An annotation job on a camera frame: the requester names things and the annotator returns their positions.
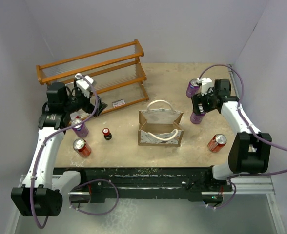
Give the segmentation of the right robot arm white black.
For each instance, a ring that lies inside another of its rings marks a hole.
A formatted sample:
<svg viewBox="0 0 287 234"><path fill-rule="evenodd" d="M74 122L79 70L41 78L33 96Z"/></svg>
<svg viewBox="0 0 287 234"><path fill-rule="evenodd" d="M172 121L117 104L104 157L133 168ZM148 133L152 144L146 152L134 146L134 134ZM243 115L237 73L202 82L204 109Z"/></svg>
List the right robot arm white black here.
<svg viewBox="0 0 287 234"><path fill-rule="evenodd" d="M212 174L204 179L205 187L215 191L221 186L222 180L233 175L266 172L271 146L262 140L271 142L272 138L252 124L239 103L239 98L231 95L230 81L198 78L196 83L200 89L191 97L193 113L199 115L217 110L236 134L227 162L212 167Z"/></svg>

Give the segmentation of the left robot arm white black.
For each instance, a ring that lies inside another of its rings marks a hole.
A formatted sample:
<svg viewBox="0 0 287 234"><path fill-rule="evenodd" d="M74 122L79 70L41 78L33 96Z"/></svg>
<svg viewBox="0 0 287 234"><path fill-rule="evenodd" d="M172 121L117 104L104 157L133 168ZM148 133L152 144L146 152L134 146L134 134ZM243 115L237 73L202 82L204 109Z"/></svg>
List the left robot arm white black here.
<svg viewBox="0 0 287 234"><path fill-rule="evenodd" d="M53 171L61 142L72 128L70 115L83 109L89 117L96 117L107 107L99 96L91 104L94 93L94 82L83 79L75 81L73 89L62 82L47 87L47 102L42 106L31 166L21 186L11 191L11 199L22 216L58 216L66 192L72 188L76 191L86 189L88 180L80 172L65 172L54 182Z"/></svg>

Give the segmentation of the canvas bag with rope handles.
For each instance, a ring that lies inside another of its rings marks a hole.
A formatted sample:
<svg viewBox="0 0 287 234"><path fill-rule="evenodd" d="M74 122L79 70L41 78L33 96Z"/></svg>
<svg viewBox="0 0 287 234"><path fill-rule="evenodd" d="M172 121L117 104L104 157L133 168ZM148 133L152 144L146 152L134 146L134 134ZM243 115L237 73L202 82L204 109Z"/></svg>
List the canvas bag with rope handles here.
<svg viewBox="0 0 287 234"><path fill-rule="evenodd" d="M183 112L165 100L150 102L139 111L139 146L180 147L184 130L180 127Z"/></svg>

